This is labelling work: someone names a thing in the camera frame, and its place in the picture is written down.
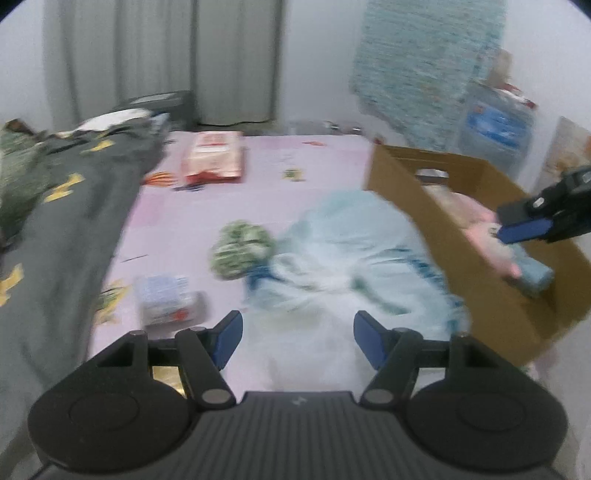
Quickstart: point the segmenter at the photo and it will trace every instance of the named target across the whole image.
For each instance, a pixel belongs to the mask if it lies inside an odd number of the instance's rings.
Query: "white wall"
[[[503,48],[512,83],[539,105],[519,182],[534,186],[560,116],[591,130],[591,20],[568,0],[508,0]]]
[[[51,129],[43,68],[44,0],[25,0],[0,23],[0,122]]]
[[[386,122],[360,112],[349,91],[367,0],[284,1],[278,118],[358,121],[371,135],[404,145]]]

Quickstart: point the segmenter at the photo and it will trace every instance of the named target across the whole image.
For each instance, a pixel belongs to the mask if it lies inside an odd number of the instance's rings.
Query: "green crocheted item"
[[[273,254],[275,241],[261,226],[238,220],[222,228],[211,251],[211,268],[225,279],[239,278]]]

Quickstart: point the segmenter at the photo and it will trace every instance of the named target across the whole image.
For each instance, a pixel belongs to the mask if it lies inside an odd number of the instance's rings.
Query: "cardboard box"
[[[472,333],[515,365],[537,357],[583,320],[591,308],[591,265],[570,240],[524,244],[529,254],[553,268],[556,279],[539,299],[529,299],[499,278],[448,215],[427,195],[414,173],[437,168],[449,173],[449,187],[496,208],[525,193],[484,160],[411,148],[377,146],[366,189],[409,214],[427,241],[449,287],[464,298]]]

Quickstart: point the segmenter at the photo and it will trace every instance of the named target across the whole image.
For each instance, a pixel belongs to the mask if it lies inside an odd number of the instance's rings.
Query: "small package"
[[[187,185],[239,181],[242,177],[241,132],[199,132],[183,161]]]
[[[187,277],[140,277],[134,281],[134,292],[143,326],[199,323],[202,296],[199,292],[189,291]]]

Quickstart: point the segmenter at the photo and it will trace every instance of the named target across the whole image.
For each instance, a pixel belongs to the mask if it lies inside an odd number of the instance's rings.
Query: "curtain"
[[[192,90],[203,124],[273,114],[280,0],[46,0],[56,129],[143,95]]]

